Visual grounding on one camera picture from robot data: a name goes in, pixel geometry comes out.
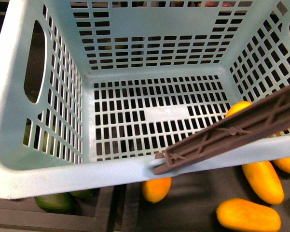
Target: brown plastic rack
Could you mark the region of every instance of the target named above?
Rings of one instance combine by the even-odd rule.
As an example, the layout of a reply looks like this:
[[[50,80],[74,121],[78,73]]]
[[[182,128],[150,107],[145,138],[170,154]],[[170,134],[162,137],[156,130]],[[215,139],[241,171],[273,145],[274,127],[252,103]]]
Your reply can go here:
[[[155,167],[154,173],[165,174],[207,160],[288,128],[290,85],[171,145],[165,151],[166,163]]]

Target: basket slot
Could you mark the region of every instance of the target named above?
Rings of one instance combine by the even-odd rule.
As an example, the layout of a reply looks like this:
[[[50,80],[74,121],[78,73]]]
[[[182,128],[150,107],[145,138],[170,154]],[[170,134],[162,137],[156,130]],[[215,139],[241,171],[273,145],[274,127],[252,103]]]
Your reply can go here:
[[[41,25],[38,21],[35,21],[24,81],[25,94],[32,103],[37,102],[38,96],[41,93],[44,61],[45,36]]]

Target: plastic basket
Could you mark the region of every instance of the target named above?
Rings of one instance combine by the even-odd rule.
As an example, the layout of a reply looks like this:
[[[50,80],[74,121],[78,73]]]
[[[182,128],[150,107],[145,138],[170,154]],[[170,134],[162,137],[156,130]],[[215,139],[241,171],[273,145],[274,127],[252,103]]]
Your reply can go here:
[[[290,0],[208,4],[12,0],[0,34],[0,197],[161,177],[154,153],[289,85]],[[32,103],[36,21],[45,65]],[[289,157],[290,129],[281,134],[167,175]]]

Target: yellow mango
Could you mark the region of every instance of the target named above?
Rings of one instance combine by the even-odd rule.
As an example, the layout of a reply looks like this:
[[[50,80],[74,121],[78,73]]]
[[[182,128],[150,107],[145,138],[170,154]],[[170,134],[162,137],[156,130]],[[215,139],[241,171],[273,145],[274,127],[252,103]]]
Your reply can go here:
[[[277,232],[281,228],[276,210],[240,198],[222,202],[216,213],[219,223],[231,230]]]
[[[165,177],[142,182],[141,191],[147,201],[157,203],[166,197],[171,186],[172,178]]]
[[[281,170],[290,173],[290,157],[288,158],[282,158],[282,159],[276,159],[273,161],[273,163]]]
[[[281,181],[270,161],[242,165],[242,170],[254,192],[269,204],[280,204],[284,199]]]

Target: laundry basket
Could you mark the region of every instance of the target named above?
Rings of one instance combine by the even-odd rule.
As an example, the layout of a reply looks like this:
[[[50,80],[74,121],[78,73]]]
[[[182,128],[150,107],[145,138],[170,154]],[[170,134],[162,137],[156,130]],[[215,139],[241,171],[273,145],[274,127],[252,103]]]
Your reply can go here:
[[[155,153],[289,84],[290,0],[11,0],[0,34],[0,197],[289,157],[290,129],[153,174],[165,162]]]

